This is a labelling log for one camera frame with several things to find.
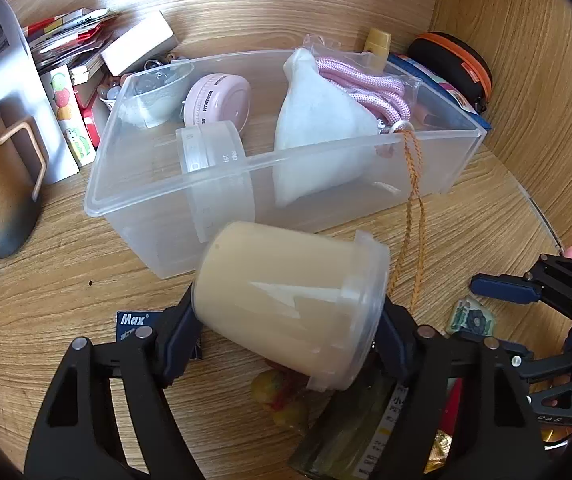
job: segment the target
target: pink drawstring cord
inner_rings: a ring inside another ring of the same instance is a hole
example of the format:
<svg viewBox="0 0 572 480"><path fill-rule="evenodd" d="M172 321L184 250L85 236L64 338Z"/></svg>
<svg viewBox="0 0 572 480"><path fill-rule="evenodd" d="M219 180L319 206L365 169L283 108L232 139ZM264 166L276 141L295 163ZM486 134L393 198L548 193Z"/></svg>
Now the pink drawstring cord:
<svg viewBox="0 0 572 480"><path fill-rule="evenodd" d="M356 85L342 79L335 74L328 74L324 76L325 79L333 83L337 88L348 92L348 94L360 105L366 107L368 110L373 112L373 115L383 116L388 124L394 124L397 121L402 120L397 110L386 100L384 100L380 95L374 94L373 92L364 93L363 90Z"/></svg>
<svg viewBox="0 0 572 480"><path fill-rule="evenodd" d="M316 58L323 78L335 84L358 103L381 115L387 123L410 120L410 107L403 100L403 83L393 76L375 76L333 57Z"/></svg>

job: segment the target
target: card with fruit illustration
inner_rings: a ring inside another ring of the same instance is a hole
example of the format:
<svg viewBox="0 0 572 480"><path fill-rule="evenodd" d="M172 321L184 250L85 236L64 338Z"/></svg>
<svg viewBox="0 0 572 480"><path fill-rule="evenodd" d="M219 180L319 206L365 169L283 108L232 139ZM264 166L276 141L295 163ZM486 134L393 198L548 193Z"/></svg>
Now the card with fruit illustration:
<svg viewBox="0 0 572 480"><path fill-rule="evenodd" d="M51 70L45 73L41 80L61 132L81 168L95 160L95 149L77 107L68 67L63 65Z"/></svg>

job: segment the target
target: mug handle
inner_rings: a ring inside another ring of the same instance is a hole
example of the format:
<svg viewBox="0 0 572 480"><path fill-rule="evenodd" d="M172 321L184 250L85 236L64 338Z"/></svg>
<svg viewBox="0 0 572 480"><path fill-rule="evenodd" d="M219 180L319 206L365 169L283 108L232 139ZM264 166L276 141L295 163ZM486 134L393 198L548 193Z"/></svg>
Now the mug handle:
<svg viewBox="0 0 572 480"><path fill-rule="evenodd" d="M40 172L39 175L37 175L37 180L35 181L35 186L32 188L32 194L31 194L32 201L37 202L37 197L39 196L40 189L42 188L42 182L44 181L44 176L46 174L47 163L46 163L46 158L42 153L42 149L37 143L37 139L35 139L35 134L32 132L31 125L26 121L26 119L13 124L2 135L0 135L0 146L20 130L26 130L28 136L31 138L31 143L35 150L35 153L37 153L37 158L40 160L40 165L41 165Z"/></svg>

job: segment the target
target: white tissue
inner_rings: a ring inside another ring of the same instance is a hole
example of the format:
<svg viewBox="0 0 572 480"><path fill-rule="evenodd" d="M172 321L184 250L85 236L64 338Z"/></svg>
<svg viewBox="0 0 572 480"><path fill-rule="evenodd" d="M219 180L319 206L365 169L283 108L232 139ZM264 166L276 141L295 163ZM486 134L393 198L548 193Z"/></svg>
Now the white tissue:
<svg viewBox="0 0 572 480"><path fill-rule="evenodd" d="M277 120L275 150L379 133L375 116L321 77L305 48L294 51L284 72L288 93ZM272 169L277 206L360 177L372 155L372 148L342 148L278 164Z"/></svg>

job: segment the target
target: ziploc bag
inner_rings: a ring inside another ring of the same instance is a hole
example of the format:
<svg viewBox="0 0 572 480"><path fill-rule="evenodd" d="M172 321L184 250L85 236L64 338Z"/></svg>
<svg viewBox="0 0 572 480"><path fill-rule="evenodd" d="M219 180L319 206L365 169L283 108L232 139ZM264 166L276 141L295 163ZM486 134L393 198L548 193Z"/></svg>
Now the ziploc bag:
<svg viewBox="0 0 572 480"><path fill-rule="evenodd" d="M298 48L284 64L288 92L275 129L276 151L377 135L409 120L420 84L417 78L377 73L310 36L304 45L307 48ZM398 108L404 111L403 119ZM372 152L373 148L340 150L275 167L277 206L359 178Z"/></svg>

